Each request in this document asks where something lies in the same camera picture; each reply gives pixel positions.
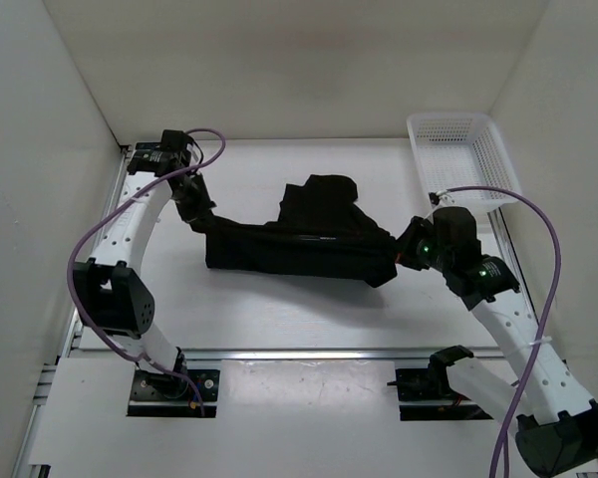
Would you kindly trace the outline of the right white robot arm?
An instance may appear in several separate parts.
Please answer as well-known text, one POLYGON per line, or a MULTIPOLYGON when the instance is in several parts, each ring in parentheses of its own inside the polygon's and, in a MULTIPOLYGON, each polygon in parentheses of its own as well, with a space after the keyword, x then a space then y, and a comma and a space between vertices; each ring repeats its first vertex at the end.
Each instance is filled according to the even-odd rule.
POLYGON ((506 263, 482 252, 476 221, 463 207, 415 216, 397 240, 397 264, 440 272, 485 327, 517 377, 510 384, 464 346, 430 356, 427 376, 404 383, 411 395, 464 396, 500 425, 489 474, 509 472, 509 447, 538 477, 555 477, 598 459, 598 401, 573 376, 523 310, 520 284, 506 263))

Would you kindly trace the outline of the black shorts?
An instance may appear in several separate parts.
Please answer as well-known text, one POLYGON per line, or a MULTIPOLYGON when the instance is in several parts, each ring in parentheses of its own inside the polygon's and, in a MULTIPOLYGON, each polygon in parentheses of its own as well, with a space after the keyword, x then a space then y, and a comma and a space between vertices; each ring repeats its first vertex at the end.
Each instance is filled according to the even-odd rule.
POLYGON ((358 205, 358 186, 338 174, 288 183, 276 220, 242 224, 208 211, 190 228, 205 236, 209 269, 361 281, 397 276, 396 239, 358 205))

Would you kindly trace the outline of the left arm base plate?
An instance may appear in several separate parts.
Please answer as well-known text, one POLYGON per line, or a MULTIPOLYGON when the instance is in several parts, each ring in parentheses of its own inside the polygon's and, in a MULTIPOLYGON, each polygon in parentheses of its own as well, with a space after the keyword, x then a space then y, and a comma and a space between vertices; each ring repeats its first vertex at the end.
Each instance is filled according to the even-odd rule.
POLYGON ((219 369, 190 369, 189 378, 200 392, 169 375, 136 369, 130 390, 127 416, 150 418, 214 418, 220 385, 219 369))

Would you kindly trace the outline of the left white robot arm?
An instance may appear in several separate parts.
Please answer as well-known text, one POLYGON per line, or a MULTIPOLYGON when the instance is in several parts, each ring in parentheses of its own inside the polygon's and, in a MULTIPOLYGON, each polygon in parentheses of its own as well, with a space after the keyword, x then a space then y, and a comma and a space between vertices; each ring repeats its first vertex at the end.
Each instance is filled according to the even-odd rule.
POLYGON ((158 143, 137 147, 129 162, 120 202, 79 240, 71 253, 67 282, 82 323, 119 357, 154 375, 167 398, 185 394, 189 375, 182 351, 154 322, 155 303, 141 279, 141 266, 164 207, 173 202, 183 222, 205 220, 214 204, 199 170, 193 130, 167 129, 158 143), (84 261, 77 256, 102 236, 84 261))

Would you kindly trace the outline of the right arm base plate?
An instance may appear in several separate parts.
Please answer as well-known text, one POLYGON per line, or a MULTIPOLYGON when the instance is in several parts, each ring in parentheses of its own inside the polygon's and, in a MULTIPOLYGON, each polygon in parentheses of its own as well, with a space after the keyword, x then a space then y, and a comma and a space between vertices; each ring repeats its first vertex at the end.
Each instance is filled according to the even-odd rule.
POLYGON ((425 368, 397 368, 387 387, 397 392, 402 422, 492 420, 467 397, 436 386, 425 368))

